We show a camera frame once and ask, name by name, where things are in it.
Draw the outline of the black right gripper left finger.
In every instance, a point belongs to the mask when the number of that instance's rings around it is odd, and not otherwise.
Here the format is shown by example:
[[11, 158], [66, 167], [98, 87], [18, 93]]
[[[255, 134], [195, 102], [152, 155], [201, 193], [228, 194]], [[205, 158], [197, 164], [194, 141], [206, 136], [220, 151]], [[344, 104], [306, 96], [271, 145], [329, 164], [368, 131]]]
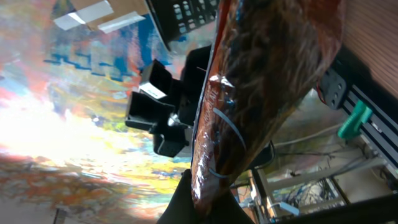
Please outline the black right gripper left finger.
[[187, 169], [157, 224], [199, 224], [192, 201], [192, 173]]

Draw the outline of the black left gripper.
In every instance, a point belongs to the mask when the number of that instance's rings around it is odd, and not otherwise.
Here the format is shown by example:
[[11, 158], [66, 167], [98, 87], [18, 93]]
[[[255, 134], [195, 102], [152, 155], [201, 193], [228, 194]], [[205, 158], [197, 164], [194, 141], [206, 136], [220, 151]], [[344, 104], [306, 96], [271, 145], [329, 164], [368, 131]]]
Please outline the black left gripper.
[[151, 134], [156, 154], [175, 157], [189, 145], [185, 137], [188, 125], [178, 117], [182, 84], [158, 60], [146, 66], [140, 76], [139, 91], [129, 98], [125, 125]]

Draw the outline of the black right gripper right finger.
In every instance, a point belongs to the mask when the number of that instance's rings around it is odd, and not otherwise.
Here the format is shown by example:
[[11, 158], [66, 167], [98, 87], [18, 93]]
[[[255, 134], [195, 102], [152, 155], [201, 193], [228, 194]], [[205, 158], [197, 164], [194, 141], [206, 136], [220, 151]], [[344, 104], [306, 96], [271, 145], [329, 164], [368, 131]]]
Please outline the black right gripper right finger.
[[214, 202], [215, 224], [254, 224], [239, 206], [231, 192], [227, 192]]

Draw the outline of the red chocolate bar wrapper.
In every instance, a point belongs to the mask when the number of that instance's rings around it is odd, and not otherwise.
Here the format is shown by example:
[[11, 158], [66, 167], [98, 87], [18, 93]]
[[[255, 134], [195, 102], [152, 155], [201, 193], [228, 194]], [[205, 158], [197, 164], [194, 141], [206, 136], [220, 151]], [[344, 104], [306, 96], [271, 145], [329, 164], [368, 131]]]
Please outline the red chocolate bar wrapper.
[[326, 72], [344, 0], [224, 0], [193, 133], [192, 199], [207, 216]]

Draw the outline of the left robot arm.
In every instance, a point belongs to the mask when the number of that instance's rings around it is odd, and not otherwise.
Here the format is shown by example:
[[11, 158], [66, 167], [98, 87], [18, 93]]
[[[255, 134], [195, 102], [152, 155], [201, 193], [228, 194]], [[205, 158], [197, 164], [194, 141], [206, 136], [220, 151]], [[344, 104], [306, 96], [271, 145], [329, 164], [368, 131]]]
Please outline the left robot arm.
[[165, 96], [154, 98], [141, 83], [140, 90], [130, 95], [125, 125], [151, 134], [156, 154], [175, 157], [190, 144], [184, 131], [194, 125], [210, 50], [210, 46], [192, 50], [179, 80], [156, 59], [141, 71], [144, 81]]

